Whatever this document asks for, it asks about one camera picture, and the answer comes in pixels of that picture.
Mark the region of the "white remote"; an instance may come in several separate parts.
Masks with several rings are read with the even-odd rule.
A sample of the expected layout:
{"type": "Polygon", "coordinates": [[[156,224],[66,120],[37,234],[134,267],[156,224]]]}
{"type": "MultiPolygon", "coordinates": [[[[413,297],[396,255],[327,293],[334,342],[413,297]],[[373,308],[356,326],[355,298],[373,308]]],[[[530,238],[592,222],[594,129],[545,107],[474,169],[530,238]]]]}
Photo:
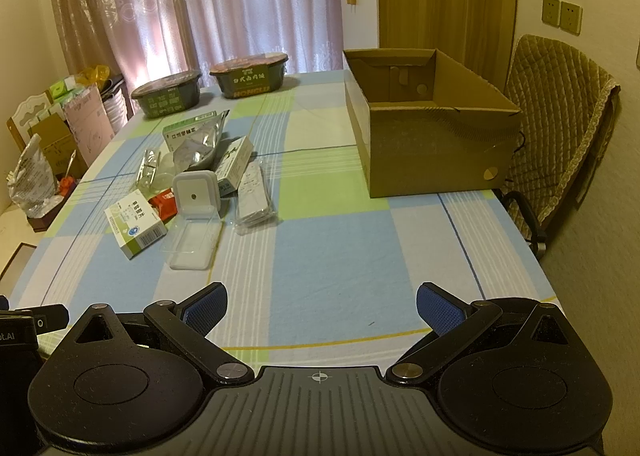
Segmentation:
{"type": "Polygon", "coordinates": [[[271,201],[269,185],[262,172],[262,164],[258,160],[253,160],[247,165],[238,187],[233,222],[235,231],[245,235],[277,222],[276,209],[271,201]]]}

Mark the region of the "quilted chair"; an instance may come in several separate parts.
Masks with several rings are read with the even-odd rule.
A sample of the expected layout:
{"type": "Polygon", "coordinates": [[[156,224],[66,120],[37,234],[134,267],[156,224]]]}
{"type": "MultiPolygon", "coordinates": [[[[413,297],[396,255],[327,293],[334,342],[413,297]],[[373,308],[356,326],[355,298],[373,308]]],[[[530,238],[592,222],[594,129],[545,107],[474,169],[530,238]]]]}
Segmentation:
{"type": "Polygon", "coordinates": [[[496,195],[536,258],[565,198],[584,200],[608,147],[620,84],[569,44],[524,34],[518,39],[506,97],[523,114],[521,139],[496,195]]]}

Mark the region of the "clear plastic container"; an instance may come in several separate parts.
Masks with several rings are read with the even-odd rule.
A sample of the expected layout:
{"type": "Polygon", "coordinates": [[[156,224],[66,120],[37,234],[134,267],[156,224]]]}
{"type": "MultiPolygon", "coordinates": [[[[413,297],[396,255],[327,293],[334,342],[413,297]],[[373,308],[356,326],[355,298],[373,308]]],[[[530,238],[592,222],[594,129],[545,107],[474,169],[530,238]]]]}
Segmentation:
{"type": "Polygon", "coordinates": [[[163,241],[166,264],[177,271],[204,271],[212,264],[222,222],[214,216],[195,219],[176,216],[163,241]]]}

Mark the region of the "silver foil bag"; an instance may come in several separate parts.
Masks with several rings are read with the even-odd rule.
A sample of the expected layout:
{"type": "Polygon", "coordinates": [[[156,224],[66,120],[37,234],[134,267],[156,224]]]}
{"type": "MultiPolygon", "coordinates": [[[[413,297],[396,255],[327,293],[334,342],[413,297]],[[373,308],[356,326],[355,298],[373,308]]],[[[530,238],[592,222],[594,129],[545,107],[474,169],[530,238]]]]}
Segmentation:
{"type": "Polygon", "coordinates": [[[216,148],[220,143],[228,109],[198,123],[191,133],[174,151],[172,159],[177,173],[209,169],[214,162],[216,148]]]}

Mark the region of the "pink lace curtain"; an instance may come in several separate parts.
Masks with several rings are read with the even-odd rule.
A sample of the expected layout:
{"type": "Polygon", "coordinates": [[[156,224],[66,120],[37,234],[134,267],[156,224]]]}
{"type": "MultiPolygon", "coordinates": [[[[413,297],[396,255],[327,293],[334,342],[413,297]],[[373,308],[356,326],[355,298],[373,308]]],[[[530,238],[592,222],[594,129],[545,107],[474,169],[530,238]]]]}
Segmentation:
{"type": "Polygon", "coordinates": [[[289,72],[342,64],[340,0],[51,0],[68,68],[102,64],[130,88],[268,52],[289,72]]]}

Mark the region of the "left instant noodle bowl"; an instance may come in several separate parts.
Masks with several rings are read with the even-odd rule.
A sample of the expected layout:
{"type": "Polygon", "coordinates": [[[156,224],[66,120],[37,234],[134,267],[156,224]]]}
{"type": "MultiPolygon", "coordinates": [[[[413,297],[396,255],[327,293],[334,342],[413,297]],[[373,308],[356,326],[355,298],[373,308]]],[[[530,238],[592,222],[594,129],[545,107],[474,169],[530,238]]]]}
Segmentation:
{"type": "Polygon", "coordinates": [[[131,98],[148,118],[160,118],[194,107],[200,101],[199,70],[187,70],[138,86],[131,98]]]}

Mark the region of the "double wall socket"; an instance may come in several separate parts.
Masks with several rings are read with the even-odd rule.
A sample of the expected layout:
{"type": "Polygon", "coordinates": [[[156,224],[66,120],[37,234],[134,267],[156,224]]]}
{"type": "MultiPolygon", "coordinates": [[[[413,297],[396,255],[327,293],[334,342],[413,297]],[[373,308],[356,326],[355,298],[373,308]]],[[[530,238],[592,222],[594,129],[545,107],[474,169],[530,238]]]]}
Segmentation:
{"type": "Polygon", "coordinates": [[[541,21],[570,34],[579,36],[582,32],[582,7],[561,0],[542,0],[541,21]]]}

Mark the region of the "pink cardboard box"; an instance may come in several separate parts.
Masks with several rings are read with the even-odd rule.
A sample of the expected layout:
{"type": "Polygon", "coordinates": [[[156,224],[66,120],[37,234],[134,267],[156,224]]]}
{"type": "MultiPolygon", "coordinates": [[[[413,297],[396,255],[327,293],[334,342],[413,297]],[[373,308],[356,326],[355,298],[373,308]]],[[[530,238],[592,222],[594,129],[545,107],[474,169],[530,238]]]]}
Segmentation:
{"type": "Polygon", "coordinates": [[[63,105],[63,112],[79,153],[90,167],[114,138],[98,88],[85,88],[63,105]]]}

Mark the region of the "white blue medicine box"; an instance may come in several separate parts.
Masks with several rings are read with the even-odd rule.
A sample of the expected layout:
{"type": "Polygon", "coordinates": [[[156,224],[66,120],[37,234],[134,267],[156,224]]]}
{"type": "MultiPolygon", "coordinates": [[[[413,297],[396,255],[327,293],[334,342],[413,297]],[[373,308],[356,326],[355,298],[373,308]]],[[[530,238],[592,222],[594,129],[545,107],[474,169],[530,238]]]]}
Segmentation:
{"type": "Polygon", "coordinates": [[[221,197],[238,189],[252,153],[253,144],[248,136],[236,138],[228,145],[215,170],[221,197]]]}

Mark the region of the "white green medicine box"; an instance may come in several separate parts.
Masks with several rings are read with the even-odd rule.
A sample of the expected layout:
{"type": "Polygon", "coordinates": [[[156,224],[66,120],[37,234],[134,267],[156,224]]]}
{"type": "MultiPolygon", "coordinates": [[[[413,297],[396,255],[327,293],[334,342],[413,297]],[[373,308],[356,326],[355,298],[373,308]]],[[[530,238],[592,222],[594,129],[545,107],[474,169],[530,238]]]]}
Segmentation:
{"type": "Polygon", "coordinates": [[[134,190],[104,210],[120,251],[131,260],[167,234],[151,204],[134,190]]]}

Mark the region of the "right instant noodle bowl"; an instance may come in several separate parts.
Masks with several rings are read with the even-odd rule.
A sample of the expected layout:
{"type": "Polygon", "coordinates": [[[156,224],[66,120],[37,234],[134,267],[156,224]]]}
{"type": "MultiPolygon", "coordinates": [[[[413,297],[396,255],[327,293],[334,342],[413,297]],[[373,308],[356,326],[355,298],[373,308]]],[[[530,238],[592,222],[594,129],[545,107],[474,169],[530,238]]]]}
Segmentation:
{"type": "Polygon", "coordinates": [[[209,69],[225,98],[248,96],[277,91],[284,80],[288,54],[269,52],[234,58],[209,69]]]}

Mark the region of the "checked tablecloth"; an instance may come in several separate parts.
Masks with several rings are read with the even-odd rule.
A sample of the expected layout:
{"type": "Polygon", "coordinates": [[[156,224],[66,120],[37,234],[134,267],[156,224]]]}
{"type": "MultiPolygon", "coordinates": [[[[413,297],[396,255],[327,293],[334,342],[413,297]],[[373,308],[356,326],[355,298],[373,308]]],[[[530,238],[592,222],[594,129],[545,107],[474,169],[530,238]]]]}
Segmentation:
{"type": "Polygon", "coordinates": [[[277,220],[239,233],[226,224],[213,263],[175,271],[161,244],[134,258],[118,248],[105,210],[134,184],[164,123],[132,118],[89,168],[44,234],[10,301],[62,303],[78,318],[93,303],[139,312],[213,282],[229,307],[213,343],[254,367],[393,364],[426,332],[416,290],[433,282],[464,301],[555,298],[494,194],[371,198],[341,72],[288,77],[281,90],[229,101],[216,88],[200,111],[228,112],[264,170],[277,220]]]}

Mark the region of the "instant noodle bowl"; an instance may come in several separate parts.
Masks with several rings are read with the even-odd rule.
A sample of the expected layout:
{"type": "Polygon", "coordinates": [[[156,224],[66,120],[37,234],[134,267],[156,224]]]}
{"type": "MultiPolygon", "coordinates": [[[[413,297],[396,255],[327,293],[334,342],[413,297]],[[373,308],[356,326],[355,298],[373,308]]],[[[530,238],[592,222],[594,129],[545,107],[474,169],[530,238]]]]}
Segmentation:
{"type": "Polygon", "coordinates": [[[131,98],[148,118],[160,118],[194,107],[200,101],[199,70],[187,70],[138,86],[131,98]]]}
{"type": "Polygon", "coordinates": [[[288,54],[269,52],[234,58],[209,69],[225,98],[248,96],[277,91],[284,80],[288,54]]]}

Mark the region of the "red candy packet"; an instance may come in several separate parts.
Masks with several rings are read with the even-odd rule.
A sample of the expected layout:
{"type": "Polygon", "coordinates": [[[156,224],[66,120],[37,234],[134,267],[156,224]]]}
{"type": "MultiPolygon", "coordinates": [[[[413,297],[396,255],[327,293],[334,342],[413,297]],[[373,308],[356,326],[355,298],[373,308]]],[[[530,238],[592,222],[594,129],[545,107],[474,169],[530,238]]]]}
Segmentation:
{"type": "Polygon", "coordinates": [[[164,223],[171,220],[178,213],[176,198],[171,188],[151,197],[149,204],[164,223]]]}

